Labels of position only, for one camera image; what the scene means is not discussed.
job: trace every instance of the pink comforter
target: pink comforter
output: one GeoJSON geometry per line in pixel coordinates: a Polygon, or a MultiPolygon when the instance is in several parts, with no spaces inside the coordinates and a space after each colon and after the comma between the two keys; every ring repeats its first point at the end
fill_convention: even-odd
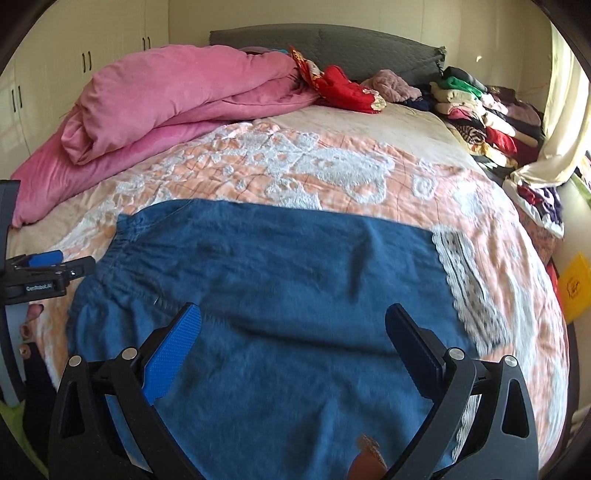
{"type": "Polygon", "coordinates": [[[136,163],[237,120],[316,101],[288,55],[173,45],[128,55],[97,72],[58,131],[12,175],[13,225],[136,163]]]}

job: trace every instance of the pink fuzzy cloth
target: pink fuzzy cloth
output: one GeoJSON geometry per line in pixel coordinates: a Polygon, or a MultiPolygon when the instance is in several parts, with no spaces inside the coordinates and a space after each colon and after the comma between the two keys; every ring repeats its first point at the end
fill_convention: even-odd
{"type": "Polygon", "coordinates": [[[390,103],[416,100],[421,96],[421,90],[411,87],[392,70],[380,70],[370,79],[365,80],[362,85],[377,90],[390,103]]]}

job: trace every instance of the white cabinet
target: white cabinet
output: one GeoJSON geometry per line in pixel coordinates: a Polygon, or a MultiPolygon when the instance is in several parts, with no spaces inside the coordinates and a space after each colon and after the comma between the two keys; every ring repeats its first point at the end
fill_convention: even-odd
{"type": "Polygon", "coordinates": [[[144,49],[145,0],[84,0],[84,42],[92,73],[144,49]]]}
{"type": "Polygon", "coordinates": [[[146,48],[168,45],[168,0],[145,0],[146,48]]]}
{"type": "MultiPolygon", "coordinates": [[[[55,133],[92,74],[129,53],[167,43],[168,0],[57,0],[23,39],[12,61],[10,76],[18,99],[10,121],[17,119],[28,151],[33,153],[55,133]]],[[[8,117],[0,116],[4,135],[8,117]]],[[[15,138],[17,132],[10,131],[15,138]]],[[[10,145],[4,138],[2,143],[10,145]]],[[[5,145],[0,146],[3,155],[9,148],[5,145]]],[[[22,157],[20,152],[13,158],[22,157]]]]}
{"type": "Polygon", "coordinates": [[[7,180],[29,156],[19,116],[18,88],[11,60],[0,75],[0,180],[7,180]]]}
{"type": "Polygon", "coordinates": [[[15,53],[22,130],[33,153],[59,127],[88,81],[83,72],[83,4],[59,0],[37,21],[15,53]]]}

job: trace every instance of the blue gripper pad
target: blue gripper pad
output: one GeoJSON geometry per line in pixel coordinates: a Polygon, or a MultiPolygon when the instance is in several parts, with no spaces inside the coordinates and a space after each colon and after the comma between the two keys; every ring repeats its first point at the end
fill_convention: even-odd
{"type": "Polygon", "coordinates": [[[150,405],[165,396],[173,384],[185,357],[201,332],[201,310],[196,305],[186,307],[144,368],[144,396],[150,405]]]}
{"type": "Polygon", "coordinates": [[[31,255],[29,258],[29,267],[50,267],[52,265],[59,265],[64,261],[64,254],[60,250],[53,252],[45,252],[44,254],[31,255]]]}

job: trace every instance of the purple garment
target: purple garment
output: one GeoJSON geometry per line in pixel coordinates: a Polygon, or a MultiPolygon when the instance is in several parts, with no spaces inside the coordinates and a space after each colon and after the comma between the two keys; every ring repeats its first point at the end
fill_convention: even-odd
{"type": "Polygon", "coordinates": [[[553,223],[562,225],[562,203],[556,187],[548,187],[543,189],[535,189],[529,187],[533,194],[541,199],[541,203],[537,205],[540,215],[548,215],[553,223]]]}

